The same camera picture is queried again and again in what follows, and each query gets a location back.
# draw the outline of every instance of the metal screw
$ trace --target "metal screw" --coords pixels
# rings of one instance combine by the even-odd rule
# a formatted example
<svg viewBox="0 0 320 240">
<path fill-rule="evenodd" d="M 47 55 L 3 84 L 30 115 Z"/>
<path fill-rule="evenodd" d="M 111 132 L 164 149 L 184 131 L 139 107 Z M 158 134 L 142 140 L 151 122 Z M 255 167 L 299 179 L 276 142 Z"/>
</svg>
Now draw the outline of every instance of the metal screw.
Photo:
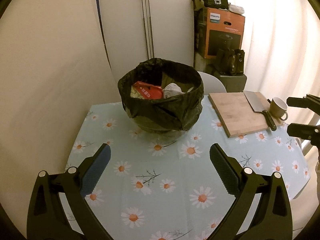
<svg viewBox="0 0 320 240">
<path fill-rule="evenodd" d="M 70 174 L 75 173 L 76 171 L 77 171 L 76 167 L 71 167 L 71 168 L 68 169 L 68 172 Z"/>
<path fill-rule="evenodd" d="M 279 179 L 281 178 L 281 174 L 279 172 L 275 172 L 275 177 Z"/>
<path fill-rule="evenodd" d="M 244 168 L 244 172 L 245 172 L 246 174 L 251 174 L 251 173 L 252 173 L 252 170 L 251 170 L 250 168 L 246 167 L 246 168 Z"/>
<path fill-rule="evenodd" d="M 45 171 L 39 172 L 39 177 L 44 177 L 45 176 Z"/>
</svg>

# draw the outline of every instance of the table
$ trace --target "table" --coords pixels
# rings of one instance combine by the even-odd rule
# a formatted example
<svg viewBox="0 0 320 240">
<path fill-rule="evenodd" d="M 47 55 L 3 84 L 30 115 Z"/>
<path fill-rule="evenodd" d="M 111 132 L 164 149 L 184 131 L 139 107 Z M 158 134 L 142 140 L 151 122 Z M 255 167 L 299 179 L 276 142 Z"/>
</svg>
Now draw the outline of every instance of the table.
<svg viewBox="0 0 320 240">
<path fill-rule="evenodd" d="M 177 139 L 141 131 L 121 103 L 91 107 L 67 168 L 77 167 L 102 143 L 110 145 L 111 160 L 85 199 L 115 240 L 206 239 L 235 199 L 210 161 L 214 143 L 258 174 L 279 171 L 290 199 L 310 179 L 301 149 L 286 133 L 287 124 L 275 132 L 227 138 L 207 96 L 202 105 L 197 123 Z M 239 232 L 248 228 L 259 197 Z M 72 228 L 81 232 L 63 194 L 61 201 Z"/>
</svg>

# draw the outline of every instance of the black bag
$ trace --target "black bag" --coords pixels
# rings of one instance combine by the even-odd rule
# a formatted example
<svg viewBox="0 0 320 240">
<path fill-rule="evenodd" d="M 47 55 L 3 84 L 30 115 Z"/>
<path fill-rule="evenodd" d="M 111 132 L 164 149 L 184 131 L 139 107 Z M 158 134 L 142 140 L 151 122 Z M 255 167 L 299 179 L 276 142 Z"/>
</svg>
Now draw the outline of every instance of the black bag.
<svg viewBox="0 0 320 240">
<path fill-rule="evenodd" d="M 203 0 L 204 6 L 216 9 L 229 9 L 228 0 Z"/>
<path fill-rule="evenodd" d="M 213 65 L 220 74 L 242 76 L 244 74 L 244 50 L 218 49 Z"/>
<path fill-rule="evenodd" d="M 132 98 L 131 86 L 145 82 L 165 88 L 177 84 L 182 92 L 188 93 L 156 100 Z M 187 131 L 197 122 L 202 111 L 204 98 L 200 74 L 192 67 L 160 58 L 141 62 L 118 82 L 122 105 L 130 118 L 145 131 L 165 133 L 173 130 Z"/>
<path fill-rule="evenodd" d="M 203 0 L 192 0 L 193 1 L 193 10 L 199 11 L 201 8 L 204 7 Z"/>
</svg>

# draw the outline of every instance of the white mug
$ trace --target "white mug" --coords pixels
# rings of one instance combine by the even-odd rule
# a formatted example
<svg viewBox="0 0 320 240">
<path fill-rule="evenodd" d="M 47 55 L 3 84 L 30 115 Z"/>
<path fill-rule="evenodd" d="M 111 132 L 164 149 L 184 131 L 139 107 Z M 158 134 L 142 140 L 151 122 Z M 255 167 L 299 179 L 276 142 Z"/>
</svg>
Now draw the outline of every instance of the white mug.
<svg viewBox="0 0 320 240">
<path fill-rule="evenodd" d="M 270 103 L 270 114 L 282 121 L 288 119 L 288 105 L 281 98 L 274 97 Z"/>
</svg>

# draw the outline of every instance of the wardrobe door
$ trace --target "wardrobe door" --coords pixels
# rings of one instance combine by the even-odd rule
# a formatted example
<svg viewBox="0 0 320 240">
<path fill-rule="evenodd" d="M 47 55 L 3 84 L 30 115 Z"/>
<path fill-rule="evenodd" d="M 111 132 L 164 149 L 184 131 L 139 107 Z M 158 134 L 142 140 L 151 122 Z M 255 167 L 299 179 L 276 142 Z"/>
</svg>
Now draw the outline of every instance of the wardrobe door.
<svg viewBox="0 0 320 240">
<path fill-rule="evenodd" d="M 145 0 L 99 0 L 102 28 L 115 81 L 150 55 Z"/>
<path fill-rule="evenodd" d="M 191 0 L 146 0 L 154 57 L 193 66 L 194 16 Z"/>
</svg>

